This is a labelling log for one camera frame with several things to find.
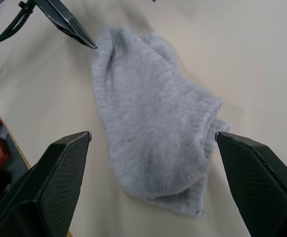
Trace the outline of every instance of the knit fabric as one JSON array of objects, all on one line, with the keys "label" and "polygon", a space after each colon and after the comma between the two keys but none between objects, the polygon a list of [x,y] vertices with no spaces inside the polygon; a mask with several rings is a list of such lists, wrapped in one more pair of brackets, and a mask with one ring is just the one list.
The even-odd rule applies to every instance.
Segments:
[{"label": "knit fabric", "polygon": [[188,82],[172,48],[157,34],[120,28],[99,36],[94,96],[110,164],[121,188],[184,215],[200,216],[206,167],[221,100]]}]

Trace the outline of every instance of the white table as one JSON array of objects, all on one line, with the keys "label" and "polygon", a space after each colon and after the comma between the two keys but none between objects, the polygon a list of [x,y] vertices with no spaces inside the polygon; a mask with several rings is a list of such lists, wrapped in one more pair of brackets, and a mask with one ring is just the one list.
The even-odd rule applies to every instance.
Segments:
[{"label": "white table", "polygon": [[[20,8],[0,5],[0,33]],[[115,23],[156,31],[175,48],[186,77],[225,104],[231,132],[269,145],[287,165],[287,1],[64,0],[96,38]],[[108,165],[93,98],[92,50],[57,30],[36,7],[0,44],[0,116],[28,163],[53,141],[90,130],[75,237],[245,237],[218,151],[210,161],[205,217],[181,217],[122,193]]]}]

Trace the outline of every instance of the wire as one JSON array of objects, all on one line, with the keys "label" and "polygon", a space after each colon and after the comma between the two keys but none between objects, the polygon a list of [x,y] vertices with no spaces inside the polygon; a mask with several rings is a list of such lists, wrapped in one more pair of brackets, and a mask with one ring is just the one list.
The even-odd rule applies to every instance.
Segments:
[{"label": "wire", "polygon": [[9,37],[12,37],[16,32],[20,30],[20,28],[25,24],[28,17],[32,13],[34,7],[35,5],[31,2],[28,1],[26,3],[26,6],[21,9],[11,24],[3,31],[3,33],[1,33],[0,42],[8,39]]}]

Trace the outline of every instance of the gray sock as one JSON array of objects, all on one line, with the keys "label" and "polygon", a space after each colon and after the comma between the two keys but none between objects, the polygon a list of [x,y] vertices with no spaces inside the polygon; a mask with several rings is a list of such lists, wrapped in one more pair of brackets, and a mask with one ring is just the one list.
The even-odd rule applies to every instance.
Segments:
[{"label": "gray sock", "polygon": [[121,188],[184,215],[205,203],[207,158],[221,100],[188,82],[158,35],[106,28],[92,64],[110,164]]}]

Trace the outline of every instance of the black cable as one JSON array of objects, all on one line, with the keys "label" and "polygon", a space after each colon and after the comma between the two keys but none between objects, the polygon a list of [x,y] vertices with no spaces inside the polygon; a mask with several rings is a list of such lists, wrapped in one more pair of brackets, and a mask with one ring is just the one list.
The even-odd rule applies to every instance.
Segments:
[{"label": "black cable", "polygon": [[4,35],[0,35],[0,42],[2,42],[3,40],[8,39],[9,37],[12,37],[17,31],[20,30],[20,28],[25,24],[25,22],[27,21],[28,17],[30,16],[30,13],[25,13],[25,15],[23,16],[23,18],[21,19],[21,21],[19,22],[19,24],[12,30],[10,30],[9,32],[5,33]]},{"label": "black cable", "polygon": [[17,14],[15,19],[11,22],[11,24],[1,33],[0,42],[6,40],[9,37],[12,37],[20,28],[25,24],[28,17],[32,13],[35,4],[32,2],[23,3],[23,9]]}]

